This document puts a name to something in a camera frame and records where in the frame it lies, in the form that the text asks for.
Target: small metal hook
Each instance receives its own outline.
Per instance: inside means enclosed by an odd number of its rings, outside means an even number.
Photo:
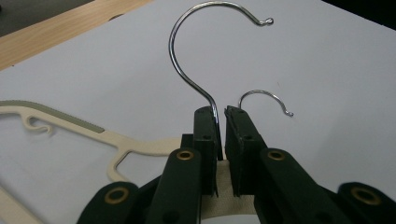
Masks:
[[[177,34],[177,30],[180,27],[180,25],[183,23],[184,20],[186,20],[192,13],[205,8],[205,7],[230,7],[233,8],[245,16],[247,16],[254,24],[258,26],[266,26],[266,25],[272,25],[274,23],[274,20],[272,18],[269,18],[265,21],[259,21],[256,17],[254,17],[249,11],[247,11],[244,7],[241,7],[235,3],[230,3],[230,2],[222,2],[222,1],[214,1],[214,2],[205,2],[202,4],[199,4],[195,7],[190,8],[188,11],[186,11],[176,22],[171,35],[169,37],[169,54],[172,60],[173,66],[176,68],[178,74],[183,78],[184,81],[186,81],[191,87],[193,87],[195,90],[197,90],[199,93],[201,93],[206,100],[210,103],[210,106],[212,107],[212,113],[214,120],[216,122],[216,132],[218,136],[218,142],[221,144],[221,139],[220,139],[220,128],[219,128],[219,114],[218,114],[218,109],[216,107],[215,100],[213,97],[204,91],[200,86],[198,86],[195,82],[193,82],[191,79],[189,79],[186,74],[183,72],[181,69],[180,65],[177,62],[176,55],[175,55],[175,37]]]
[[[243,95],[241,96],[241,98],[239,99],[238,107],[241,109],[242,101],[244,100],[244,98],[247,97],[247,96],[249,96],[250,94],[254,94],[254,93],[262,93],[262,94],[271,96],[272,98],[274,98],[274,99],[280,104],[280,107],[282,107],[283,113],[285,113],[285,115],[287,115],[287,116],[289,116],[289,117],[293,117],[293,116],[294,116],[294,113],[289,112],[289,111],[286,109],[285,104],[283,104],[283,102],[280,100],[280,98],[277,97],[276,95],[272,94],[272,93],[269,92],[269,91],[261,91],[261,90],[248,91],[247,93],[243,94]]]

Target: silver hook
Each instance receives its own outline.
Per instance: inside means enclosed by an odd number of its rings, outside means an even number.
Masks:
[[[177,62],[176,59],[176,55],[175,55],[175,37],[176,37],[176,33],[178,28],[180,27],[180,25],[183,23],[184,20],[186,20],[192,13],[205,8],[205,7],[230,7],[233,8],[239,12],[241,12],[242,14],[245,14],[245,16],[247,16],[254,24],[258,25],[258,26],[265,26],[265,25],[272,25],[274,23],[274,20],[272,18],[269,18],[265,21],[259,21],[256,17],[254,17],[249,11],[247,11],[244,7],[241,7],[235,3],[230,3],[230,2],[222,2],[222,1],[214,1],[214,2],[205,2],[202,4],[199,4],[195,7],[190,8],[188,11],[186,11],[176,22],[171,35],[169,37],[169,54],[172,60],[172,64],[173,66],[176,68],[178,74],[183,78],[184,81],[186,81],[191,87],[193,87],[195,90],[197,90],[199,93],[201,93],[201,95],[203,95],[206,100],[210,103],[210,106],[212,107],[212,113],[213,113],[213,117],[215,119],[216,122],[216,132],[218,134],[218,142],[219,144],[221,144],[220,141],[220,128],[219,128],[219,114],[218,114],[218,109],[216,107],[216,103],[215,100],[213,99],[213,97],[207,93],[206,91],[204,91],[204,89],[202,89],[200,86],[198,86],[195,82],[193,82],[191,79],[189,79],[186,74],[183,72],[183,70],[181,69],[180,65]]]
[[[294,113],[289,112],[289,111],[286,109],[285,104],[283,104],[283,102],[280,100],[280,98],[277,97],[276,95],[272,94],[272,93],[269,92],[269,91],[261,91],[261,90],[248,91],[247,93],[245,93],[245,94],[243,94],[243,95],[241,96],[241,99],[239,99],[238,107],[241,109],[242,101],[244,100],[244,98],[247,97],[247,96],[249,96],[250,94],[254,94],[254,93],[262,93],[262,94],[271,96],[272,98],[274,98],[274,99],[280,104],[280,107],[282,107],[283,113],[285,113],[285,115],[287,115],[287,116],[289,116],[289,117],[293,117],[293,116],[294,116]]]

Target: small curled hook on hanger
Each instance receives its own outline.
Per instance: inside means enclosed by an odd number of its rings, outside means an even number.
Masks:
[[[274,23],[274,20],[272,18],[269,18],[265,21],[259,21],[256,17],[254,17],[248,10],[246,10],[244,7],[241,7],[235,3],[230,3],[230,2],[222,2],[222,1],[214,1],[214,2],[205,2],[202,4],[199,4],[195,7],[190,8],[188,11],[186,11],[176,22],[171,35],[169,37],[169,54],[172,60],[172,64],[175,67],[175,69],[177,70],[178,74],[183,78],[184,81],[186,81],[191,87],[193,87],[195,90],[197,90],[199,93],[201,93],[206,100],[210,103],[210,106],[212,108],[212,113],[213,113],[213,117],[214,120],[216,122],[216,132],[217,132],[217,136],[218,136],[218,142],[219,144],[221,144],[221,139],[220,139],[220,128],[219,128],[219,114],[218,114],[218,110],[216,107],[216,103],[215,100],[213,99],[213,97],[207,93],[204,89],[202,89],[200,86],[198,86],[195,82],[193,82],[191,79],[189,79],[187,77],[187,75],[183,72],[183,70],[181,69],[180,65],[177,62],[177,58],[175,55],[175,37],[177,34],[177,30],[180,27],[180,25],[183,23],[184,20],[186,20],[192,13],[205,8],[205,7],[230,7],[233,8],[239,12],[241,12],[242,14],[244,14],[245,16],[247,16],[248,19],[250,19],[254,24],[258,25],[258,26],[266,26],[266,25],[272,25]]]
[[[271,96],[272,98],[274,98],[274,99],[280,104],[280,107],[282,107],[283,113],[285,113],[285,115],[287,115],[287,116],[289,116],[289,117],[293,117],[293,116],[294,116],[294,113],[289,112],[289,111],[286,109],[285,104],[283,104],[283,102],[280,100],[280,98],[277,97],[276,95],[272,94],[272,93],[269,92],[269,91],[255,90],[255,91],[248,91],[248,92],[246,92],[246,93],[243,94],[243,95],[241,96],[241,98],[239,99],[238,107],[241,109],[242,101],[244,100],[244,98],[247,97],[247,96],[249,96],[250,94],[254,94],[254,93],[262,93],[262,94]]]

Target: wooden floor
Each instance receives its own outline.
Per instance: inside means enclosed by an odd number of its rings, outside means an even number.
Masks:
[[[87,32],[151,0],[94,0],[0,38],[0,70]]]

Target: hanger hook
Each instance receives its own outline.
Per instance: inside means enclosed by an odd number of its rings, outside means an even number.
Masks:
[[[241,98],[239,99],[238,107],[241,109],[242,101],[244,100],[244,98],[247,97],[247,96],[249,96],[250,94],[254,94],[254,93],[262,93],[262,94],[271,96],[272,98],[274,98],[274,99],[280,104],[280,107],[282,107],[283,113],[285,113],[285,115],[287,115],[287,116],[289,116],[289,117],[293,117],[293,116],[294,116],[294,113],[289,112],[289,111],[286,109],[285,104],[283,104],[283,102],[280,100],[280,98],[277,97],[276,95],[272,94],[272,93],[269,92],[269,91],[261,91],[261,90],[248,91],[247,93],[243,94],[243,95],[241,96]]]
[[[198,91],[199,93],[201,93],[201,95],[203,95],[206,100],[210,103],[210,106],[212,108],[212,113],[213,113],[213,117],[215,119],[216,122],[216,131],[218,134],[218,140],[220,139],[220,132],[219,132],[219,114],[218,114],[218,110],[216,107],[216,103],[215,100],[213,99],[213,97],[207,93],[204,89],[202,89],[200,86],[198,86],[195,82],[193,82],[191,79],[189,79],[186,74],[183,72],[183,70],[181,69],[180,65],[177,62],[177,58],[175,55],[175,37],[177,34],[177,30],[180,27],[180,25],[183,23],[184,20],[186,20],[192,13],[205,8],[205,7],[230,7],[233,8],[239,12],[241,12],[242,14],[244,14],[245,16],[247,16],[248,19],[250,19],[254,24],[258,25],[258,26],[266,26],[266,25],[272,25],[274,23],[274,20],[272,18],[269,18],[265,21],[259,21],[256,17],[254,17],[249,11],[247,11],[244,7],[241,7],[235,3],[230,3],[230,2],[222,2],[222,1],[214,1],[214,2],[204,2],[202,4],[199,4],[195,7],[190,8],[188,11],[186,11],[176,22],[171,35],[169,37],[169,54],[172,60],[172,64],[175,67],[175,69],[177,70],[178,74],[183,78],[184,81],[186,81],[191,87],[193,87],[196,91]]]

